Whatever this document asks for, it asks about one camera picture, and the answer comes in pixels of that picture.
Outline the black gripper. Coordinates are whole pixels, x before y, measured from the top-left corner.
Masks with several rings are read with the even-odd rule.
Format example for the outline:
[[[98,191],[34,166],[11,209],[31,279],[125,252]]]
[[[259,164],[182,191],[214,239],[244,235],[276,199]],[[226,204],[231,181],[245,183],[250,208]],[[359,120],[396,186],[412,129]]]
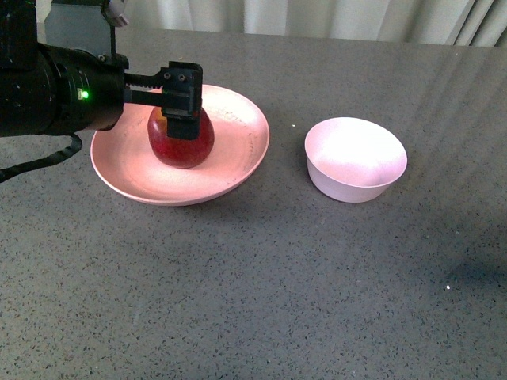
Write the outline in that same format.
[[[200,134],[203,69],[197,63],[169,61],[154,75],[127,74],[122,55],[103,63],[83,50],[43,44],[46,62],[48,107],[51,119],[46,131],[107,131],[115,126],[124,104],[162,105],[167,136],[196,140]],[[131,90],[132,86],[162,89],[164,100],[153,93]]]

